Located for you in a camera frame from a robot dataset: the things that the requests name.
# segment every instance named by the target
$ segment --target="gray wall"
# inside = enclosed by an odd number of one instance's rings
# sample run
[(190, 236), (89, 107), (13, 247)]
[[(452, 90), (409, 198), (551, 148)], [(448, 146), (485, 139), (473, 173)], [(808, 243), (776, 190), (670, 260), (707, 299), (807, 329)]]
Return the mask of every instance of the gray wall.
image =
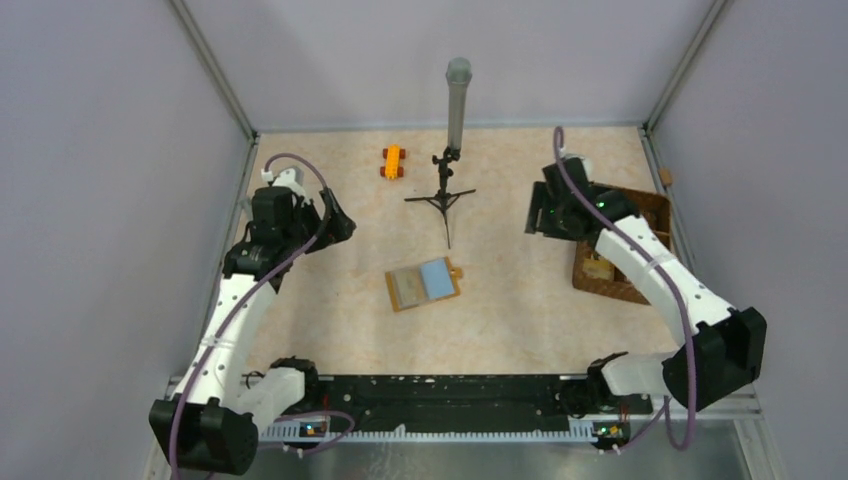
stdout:
[(260, 130), (639, 123), (712, 0), (189, 0)]
[(1, 477), (140, 477), (245, 152), (164, 0), (0, 2)]
[(848, 470), (848, 2), (732, 4), (657, 132), (698, 268), (769, 321), (757, 385), (795, 478)]

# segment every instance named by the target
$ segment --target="wicker basket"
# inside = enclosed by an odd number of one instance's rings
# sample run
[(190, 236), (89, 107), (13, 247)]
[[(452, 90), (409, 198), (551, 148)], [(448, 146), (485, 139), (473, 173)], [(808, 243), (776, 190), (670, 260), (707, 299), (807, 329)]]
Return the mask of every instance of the wicker basket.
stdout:
[[(648, 225), (650, 225), (651, 230), (654, 231), (657, 239), (666, 248), (671, 249), (671, 202), (669, 202), (668, 198), (657, 193), (613, 187), (611, 185), (603, 186), (620, 190), (630, 201), (635, 203), (648, 222)], [(612, 280), (587, 275), (583, 270), (583, 265), (593, 254), (594, 251), (587, 242), (579, 242), (577, 244), (574, 270), (571, 276), (571, 283), (574, 285), (574, 288), (627, 302), (648, 304), (645, 297), (636, 290), (636, 287), (630, 283), (630, 280), (617, 268), (613, 273)]]

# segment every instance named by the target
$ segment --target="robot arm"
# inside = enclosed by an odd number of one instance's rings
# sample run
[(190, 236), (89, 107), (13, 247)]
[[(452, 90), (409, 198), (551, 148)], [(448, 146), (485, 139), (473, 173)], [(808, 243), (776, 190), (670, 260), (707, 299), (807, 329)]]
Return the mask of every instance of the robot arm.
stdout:
[[(259, 432), (304, 397), (310, 362), (293, 359), (275, 362), (257, 385), (239, 392), (259, 322), (279, 292), (288, 269), (259, 286), (223, 334), (216, 333), (248, 291), (309, 238), (319, 235), (306, 253), (347, 240), (356, 228), (326, 188), (321, 197), (329, 216), (326, 228), (320, 232), (321, 217), (302, 186), (299, 169), (289, 168), (277, 176), (263, 173), (263, 178), (269, 186), (254, 194), (253, 220), (248, 223), (244, 238), (224, 259), (215, 310), (194, 360), (173, 398), (156, 400), (150, 409), (150, 425), (167, 455), (178, 401), (180, 396), (188, 395), (177, 447), (179, 464), (184, 468), (243, 474), (256, 454)], [(210, 347), (211, 355), (201, 365), (201, 358)], [(188, 389), (188, 379), (197, 368), (202, 371)]]
[(678, 287), (691, 322), (697, 384), (694, 408), (700, 411), (756, 380), (765, 343), (763, 317), (753, 308), (740, 312), (707, 289), (657, 241), (648, 223), (624, 194), (588, 181), (580, 158), (567, 158), (565, 168), (580, 192), (653, 260), (645, 260), (624, 238), (605, 228), (576, 201), (556, 165), (543, 169), (546, 182), (534, 184), (525, 231), (588, 241), (660, 311), (680, 347), (676, 352), (658, 354), (613, 354), (594, 362), (589, 368), (589, 378), (599, 384), (596, 390), (601, 392), (601, 397), (637, 393), (668, 395), (689, 406), (680, 310), (671, 289), (657, 273), (658, 265), (662, 265)]

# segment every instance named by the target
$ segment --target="purple cable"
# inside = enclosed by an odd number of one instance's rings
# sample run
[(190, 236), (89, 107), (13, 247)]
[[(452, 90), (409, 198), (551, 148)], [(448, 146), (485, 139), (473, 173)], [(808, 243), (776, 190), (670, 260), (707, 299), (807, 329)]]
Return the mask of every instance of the purple cable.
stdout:
[[(577, 198), (586, 210), (589, 211), (595, 218), (598, 219), (601, 224), (605, 228), (610, 229), (613, 233), (621, 237), (633, 250), (637, 251), (642, 258), (645, 259), (646, 262), (651, 263), (654, 258), (648, 253), (647, 250), (642, 248), (635, 240), (630, 238), (626, 233), (624, 233), (620, 228), (615, 226), (607, 217), (605, 217), (592, 202), (589, 201), (583, 194), (580, 192), (580, 189), (577, 188), (577, 185), (574, 184), (574, 181), (571, 177), (568, 176), (568, 172), (565, 171), (565, 164), (560, 158), (560, 150), (562, 150), (563, 145), (565, 143), (565, 132), (562, 127), (554, 128), (554, 161), (559, 168), (560, 174), (562, 174), (563, 180), (565, 180), (566, 185), (568, 185), (568, 189), (571, 190), (571, 193)], [(697, 403), (697, 382), (696, 382), (696, 370), (695, 370), (695, 344), (692, 340), (692, 325), (689, 323), (689, 312), (686, 310), (686, 301), (683, 299), (683, 295), (680, 293), (680, 289), (672, 280), (671, 275), (665, 271), (665, 269), (657, 265), (655, 267), (657, 274), (663, 279), (663, 281), (668, 285), (669, 290), (671, 290), (671, 294), (674, 297), (674, 301), (677, 303), (677, 308), (680, 309), (680, 318), (683, 322), (683, 338), (684, 338), (684, 349), (686, 351), (686, 370), (687, 370), (687, 380), (688, 380), (688, 403), (689, 407), (686, 411), (686, 435), (683, 437), (683, 442), (678, 444), (677, 440), (674, 439), (674, 436), (671, 432), (671, 412), (669, 410), (669, 403), (671, 399), (669, 397), (665, 397), (665, 401), (663, 402), (663, 407), (657, 411), (654, 417), (648, 422), (647, 425), (642, 427), (636, 435), (628, 442), (627, 445), (620, 448), (619, 451), (624, 451), (632, 447), (637, 441), (639, 441), (647, 432), (650, 430), (654, 424), (656, 424), (657, 420), (660, 418), (662, 413), (665, 413), (665, 425), (666, 431), (668, 433), (668, 440), (671, 443), (671, 446), (676, 450), (684, 451), (689, 448), (689, 445), (692, 444), (692, 440), (695, 438), (695, 404)]]
[[(306, 168), (308, 168), (312, 171), (312, 173), (315, 174), (315, 176), (318, 178), (318, 181), (321, 182), (322, 188), (328, 188), (327, 182), (326, 180), (324, 180), (324, 177), (321, 175), (321, 172), (319, 172), (318, 169), (315, 168), (315, 166), (309, 163), (306, 159), (293, 153), (278, 153), (274, 155), (273, 157), (269, 158), (268, 161), (265, 163), (265, 169), (268, 170), (268, 168), (271, 166), (271, 163), (274, 160), (280, 158), (292, 158), (302, 163), (306, 166)], [(313, 235), (309, 240), (307, 240), (307, 242), (304, 243), (303, 246), (295, 250), (294, 253), (292, 253), (291, 256), (287, 258), (284, 262), (274, 267), (273, 270), (268, 272), (267, 275), (265, 275), (258, 282), (256, 282), (256, 284), (251, 287), (250, 290), (248, 290), (247, 293), (245, 293), (244, 296), (241, 297), (235, 305), (233, 305), (232, 310), (230, 310), (230, 313), (227, 314), (226, 318), (224, 318), (224, 321), (221, 322), (221, 326), (218, 327), (218, 330), (215, 332), (216, 339), (221, 338), (221, 336), (227, 330), (227, 327), (229, 327), (230, 323), (233, 322), (236, 313), (241, 310), (242, 306), (247, 303), (250, 297), (252, 297), (260, 288), (262, 288), (263, 285), (268, 283), (268, 281), (274, 278), (275, 275), (288, 268), (289, 265), (291, 265), (297, 257), (306, 253), (306, 251), (309, 250), (312, 245), (315, 244), (316, 241), (318, 241), (318, 236), (323, 233), (329, 220), (330, 209), (325, 208), (324, 217), (321, 219), (321, 224), (318, 226), (318, 231), (315, 232), (315, 235)], [(177, 464), (177, 437), (180, 431), (180, 420), (182, 419), (183, 411), (185, 410), (185, 405), (188, 401), (189, 392), (191, 392), (191, 389), (194, 387), (194, 384), (197, 383), (197, 377), (200, 374), (200, 371), (203, 370), (203, 366), (206, 365), (206, 362), (209, 360), (209, 357), (212, 355), (213, 349), (214, 347), (210, 345), (206, 347), (206, 349), (203, 351), (203, 354), (200, 356), (200, 360), (197, 361), (197, 365), (191, 372), (191, 375), (189, 375), (188, 377), (186, 386), (183, 389), (182, 394), (180, 395), (179, 401), (177, 402), (177, 409), (176, 411), (174, 411), (174, 419), (171, 422), (171, 434), (168, 437), (168, 463), (171, 465), (171, 478), (173, 480), (181, 480), (179, 466)]]
[[(319, 444), (315, 448), (310, 448), (309, 450), (304, 450), (303, 451), (304, 457), (307, 456), (307, 455), (313, 455), (313, 454), (316, 454), (316, 453), (319, 453), (319, 452), (323, 452), (324, 450), (332, 447), (336, 443), (340, 442), (344, 437), (350, 435), (350, 433), (353, 431), (353, 427), (356, 425), (356, 422), (353, 420), (353, 417), (351, 417), (347, 413), (339, 411), (339, 410), (320, 410), (320, 411), (315, 411), (315, 412), (295, 413), (295, 414), (292, 414), (292, 415), (283, 415), (282, 417), (279, 417), (276, 420), (274, 420), (274, 423), (288, 422), (289, 420), (297, 420), (299, 418), (314, 417), (316, 415), (325, 415), (325, 416), (330, 416), (330, 417), (344, 418), (345, 420), (347, 420), (347, 428), (345, 429), (344, 432), (342, 432), (341, 434), (336, 436), (336, 438), (330, 440), (329, 442), (324, 442), (324, 443)], [(280, 447), (277, 446), (277, 445), (260, 445), (257, 450), (258, 451), (277, 450), (279, 448)], [(292, 452), (292, 453), (297, 452), (297, 450), (289, 450), (289, 451)], [(204, 480), (210, 480), (214, 477), (215, 477), (215, 472), (212, 472)]]

